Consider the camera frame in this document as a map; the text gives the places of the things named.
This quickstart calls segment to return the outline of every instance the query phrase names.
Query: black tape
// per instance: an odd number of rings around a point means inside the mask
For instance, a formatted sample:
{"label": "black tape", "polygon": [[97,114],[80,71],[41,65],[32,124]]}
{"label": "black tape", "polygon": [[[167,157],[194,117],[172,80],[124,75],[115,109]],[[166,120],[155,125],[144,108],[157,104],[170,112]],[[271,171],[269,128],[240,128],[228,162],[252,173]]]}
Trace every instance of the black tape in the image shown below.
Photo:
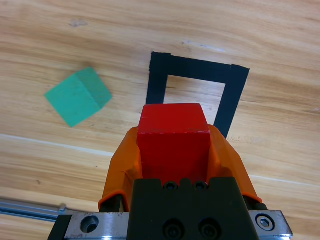
{"label": "black tape", "polygon": [[214,126],[226,138],[245,87],[249,69],[170,53],[152,52],[146,104],[163,104],[168,75],[225,84]]}

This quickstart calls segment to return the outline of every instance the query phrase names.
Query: screw hole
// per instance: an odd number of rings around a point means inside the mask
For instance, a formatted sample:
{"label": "screw hole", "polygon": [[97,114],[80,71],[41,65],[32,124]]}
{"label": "screw hole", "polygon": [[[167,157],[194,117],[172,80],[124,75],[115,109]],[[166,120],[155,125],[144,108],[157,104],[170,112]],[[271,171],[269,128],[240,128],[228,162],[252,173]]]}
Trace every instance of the screw hole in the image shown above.
{"label": "screw hole", "polygon": [[207,240],[217,240],[221,236],[221,228],[212,218],[207,218],[200,222],[199,232]]}
{"label": "screw hole", "polygon": [[163,235],[167,240],[180,240],[184,234],[184,225],[177,219],[170,219],[163,225]]}
{"label": "screw hole", "polygon": [[96,216],[85,217],[80,225],[80,229],[85,234],[92,233],[99,225],[99,219]]}
{"label": "screw hole", "polygon": [[177,190],[178,185],[174,181],[168,181],[163,188],[167,190]]}
{"label": "screw hole", "polygon": [[208,188],[208,185],[204,181],[197,181],[194,184],[196,190],[204,190]]}

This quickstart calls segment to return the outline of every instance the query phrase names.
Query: green block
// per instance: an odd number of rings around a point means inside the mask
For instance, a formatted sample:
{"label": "green block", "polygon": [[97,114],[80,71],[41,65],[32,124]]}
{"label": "green block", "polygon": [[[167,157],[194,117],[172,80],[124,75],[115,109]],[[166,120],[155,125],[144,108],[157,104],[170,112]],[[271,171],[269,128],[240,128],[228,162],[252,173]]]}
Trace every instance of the green block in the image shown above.
{"label": "green block", "polygon": [[72,74],[44,96],[70,127],[91,117],[112,98],[92,67]]}

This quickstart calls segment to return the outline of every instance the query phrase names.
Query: screw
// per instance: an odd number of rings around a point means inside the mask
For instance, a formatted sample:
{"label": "screw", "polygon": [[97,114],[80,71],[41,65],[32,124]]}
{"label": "screw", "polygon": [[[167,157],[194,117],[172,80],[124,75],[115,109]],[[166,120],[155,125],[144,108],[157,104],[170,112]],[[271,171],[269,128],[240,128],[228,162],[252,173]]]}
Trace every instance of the screw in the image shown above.
{"label": "screw", "polygon": [[269,216],[258,215],[258,217],[256,218],[255,221],[258,224],[258,226],[260,228],[262,228],[263,230],[265,230],[265,231],[269,232],[269,231],[272,231],[275,228],[274,221]]}

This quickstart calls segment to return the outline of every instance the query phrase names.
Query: metal rod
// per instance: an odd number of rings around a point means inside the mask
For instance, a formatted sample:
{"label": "metal rod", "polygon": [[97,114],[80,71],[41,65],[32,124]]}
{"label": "metal rod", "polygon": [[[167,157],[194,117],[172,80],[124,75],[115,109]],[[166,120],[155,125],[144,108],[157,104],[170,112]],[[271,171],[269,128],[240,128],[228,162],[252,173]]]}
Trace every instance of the metal rod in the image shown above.
{"label": "metal rod", "polygon": [[74,213],[82,212],[70,210],[65,204],[54,206],[42,203],[0,198],[0,214],[55,222],[59,215],[72,215]]}

